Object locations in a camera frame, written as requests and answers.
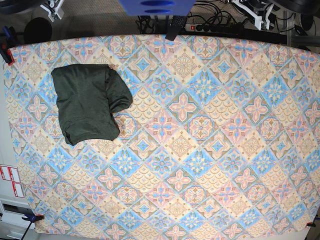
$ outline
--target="table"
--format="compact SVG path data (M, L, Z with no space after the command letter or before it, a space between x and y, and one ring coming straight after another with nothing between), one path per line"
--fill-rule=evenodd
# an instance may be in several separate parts
M320 58L232 38L115 35L11 49L13 148L36 231L245 239L301 231L320 206ZM133 95L114 141L66 144L50 72L110 64Z

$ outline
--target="pink flower motif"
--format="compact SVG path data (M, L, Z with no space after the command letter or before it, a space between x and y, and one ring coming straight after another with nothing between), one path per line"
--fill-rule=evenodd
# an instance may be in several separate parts
M237 183L241 183L241 188L245 189L249 183L253 183L256 180L256 177L251 175L250 168L246 168L243 171L243 175L239 175L235 178Z
M229 136L235 144L238 144L251 129L249 121L240 111L222 126L224 134Z
M284 218L282 218L281 222L274 225L274 228L276 229L276 231L278 233L281 233L282 230L285 229L286 227L288 227L289 225L290 224L287 222L287 219L284 217Z
M164 143L179 128L177 121L164 109L145 126L152 136Z
M34 116L39 122L44 117L44 114L48 110L47 105L43 100L40 99L38 95L35 95L32 102L27 107L31 115Z
M237 196L239 196L239 190L232 184L231 181L227 182L219 191L213 194L214 198L219 201L223 206L227 206Z
M206 192L202 187L199 186L193 186L188 188L184 193L184 200L191 204L191 205L196 205L201 203L205 197L206 197Z
M281 131L281 123L274 116L269 116L261 123L259 134L266 140L271 141L276 138Z
M173 101L168 108L177 114L177 119L181 122L185 122L190 113L197 110L197 106L189 101L189 96L183 92L177 101Z
M191 178L188 176L184 176L184 171L179 169L175 172L175 176L171 176L168 178L167 182L169 184L173 184L173 188L176 191L181 191L184 185L187 185L191 182Z
M146 197L158 207L163 207L175 197L175 193L169 186L161 182L149 191Z
M223 232L229 235L229 239L233 239L236 234L239 234L242 232L242 229L238 228L238 224L234 223L230 228L224 230Z
M82 194L86 196L96 206L104 199L108 192L98 184L98 182L91 181L83 190Z
M289 137L294 144L300 142L306 132L309 130L307 122L302 114L300 114L289 127L286 128Z
M112 224L111 229L108 229L105 231L107 234L112 236L112 239L114 240L120 240L122 236L126 234L126 232L122 229L119 229L119 226L117 224Z
M98 180L101 183L104 183L109 190L112 190L115 187L115 184L120 183L121 178L114 175L113 171L108 167L104 170L104 175L98 177Z
M58 174L54 171L51 171L50 167L46 164L43 167L43 171L39 173L40 177L46 179L47 183L52 185L54 183L54 179L58 178Z
M304 171L304 167L301 166L298 171L291 175L291 179L294 181L294 185L300 184L301 180L305 179L307 174Z
M180 227L175 225L172 230L167 231L165 235L168 237L171 237L171 240L179 240L180 237L184 236L186 234L185 231L180 231Z
M250 104L245 108L245 111L249 115L252 115L252 121L255 124L259 121L261 115L268 112L267 106L265 104L262 104L262 102L263 100L261 96L257 96L253 101L253 105Z
M315 101L312 104L312 107L305 112L305 115L309 119L311 125L313 125L316 122L316 118L320 118L320 110L318 109L318 107L318 102Z
M61 218L59 218L58 221L53 224L53 226L56 229L58 229L62 234L66 234L67 231L70 229L70 226L68 224L65 224Z

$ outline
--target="cable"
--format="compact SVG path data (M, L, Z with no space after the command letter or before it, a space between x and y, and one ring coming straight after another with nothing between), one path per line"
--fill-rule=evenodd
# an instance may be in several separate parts
M137 24L137 28L140 32L140 34L153 34L155 32L155 24L152 22L152 25L150 25L151 17L150 16L137 16L138 20L135 21Z
M208 4L208 3L198 4L198 3L196 3L194 5L195 6L210 6L210 7L214 8L216 10L216 13L215 13L215 16L212 16L211 18L214 18L214 20L213 20L213 23L214 23L216 21L216 19L218 18L218 15L220 15L221 16L221 19L219 20L219 24L220 24L221 21L222 21L221 10L216 5L214 5L213 3L211 3L211 4Z
M197 2L222 2L222 1L221 0L205 0L205 1L198 0Z
M225 10L222 10L221 13L226 13L226 14L228 14L235 23L237 22L236 19L234 18L234 16L232 16L230 12L225 11Z
M233 7L239 14L241 14L241 15L244 16L244 17L247 17L243 12L241 12L241 11L234 5L234 3L232 3L231 5L232 5L232 7Z
M275 24L276 24L276 28L278 29L278 32L279 32L279 33L284 33L284 32L290 31L290 30L292 30L292 29L295 29L295 26L294 26L294 27L289 28L289 29L286 29L286 30L280 30L277 19L275 19Z
M206 22L206 21L207 21L207 20L206 20L203 16L201 16L201 15L192 15L192 16L188 16L188 17L187 17L187 19L189 19L189 18L194 18L194 17L201 18L204 22Z
M314 24L314 35L317 36L317 26L316 26L315 19L313 19L313 24Z
M28 227L27 227L27 229L25 230L25 232L24 232L24 234L23 234L23 236L22 236L21 240L23 240L23 239L25 238L25 236L26 236L26 234L27 234L27 232L28 232L28 230L29 230L29 228L30 228L31 224L32 224L32 222L30 222L29 226L28 226ZM13 240L13 239L12 239L12 238L2 238L2 237L0 237L0 240Z
M291 14L291 16L289 16L289 17L287 17L287 18L280 18L280 17L277 17L277 16L276 16L276 18L279 19L279 20L289 20L290 18L293 17L293 15L295 15L294 12Z
M210 2L210 1L196 1L195 2L195 4L199 4L199 3L201 5L213 7L216 10L217 13L221 11L220 8L217 5L215 5L214 3Z

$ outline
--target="folded shirt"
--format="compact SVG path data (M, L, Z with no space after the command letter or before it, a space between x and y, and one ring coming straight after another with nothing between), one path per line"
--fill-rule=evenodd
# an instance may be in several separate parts
M112 113L129 108L132 95L108 65L74 64L52 71L59 123L67 144L113 141L120 133Z

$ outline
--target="cloth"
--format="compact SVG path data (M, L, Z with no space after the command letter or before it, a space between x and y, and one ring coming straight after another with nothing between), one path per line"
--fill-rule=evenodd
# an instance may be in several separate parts
M115 70L108 65L73 64L55 68L51 75L59 123L68 144L113 141L119 135L112 113L127 109L132 95Z
M84 37L11 50L5 96L38 233L237 240L304 230L320 206L320 56L248 40ZM133 102L114 141L66 144L51 69L109 64Z

